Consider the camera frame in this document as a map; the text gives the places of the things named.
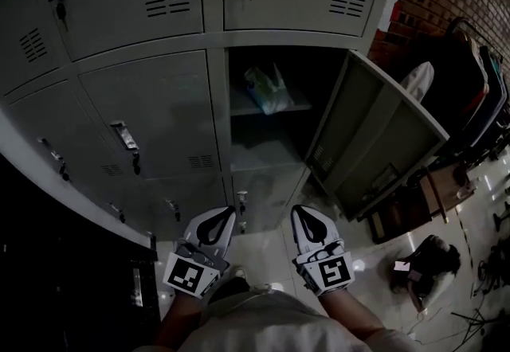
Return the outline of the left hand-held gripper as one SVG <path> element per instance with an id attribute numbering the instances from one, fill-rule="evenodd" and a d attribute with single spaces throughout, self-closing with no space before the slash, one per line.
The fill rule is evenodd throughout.
<path id="1" fill-rule="evenodd" d="M 194 217 L 184 239 L 168 256 L 163 283 L 197 299 L 221 279 L 230 263 L 223 257 L 229 247 L 236 209 L 228 205 Z"/>

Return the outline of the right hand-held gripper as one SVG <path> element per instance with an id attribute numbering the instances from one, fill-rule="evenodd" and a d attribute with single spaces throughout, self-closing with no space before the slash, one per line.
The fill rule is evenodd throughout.
<path id="1" fill-rule="evenodd" d="M 330 217 L 312 207 L 294 205 L 291 222 L 294 241 L 301 254 L 292 262 L 308 290 L 320 296 L 354 282 L 351 254 L 345 251 Z"/>

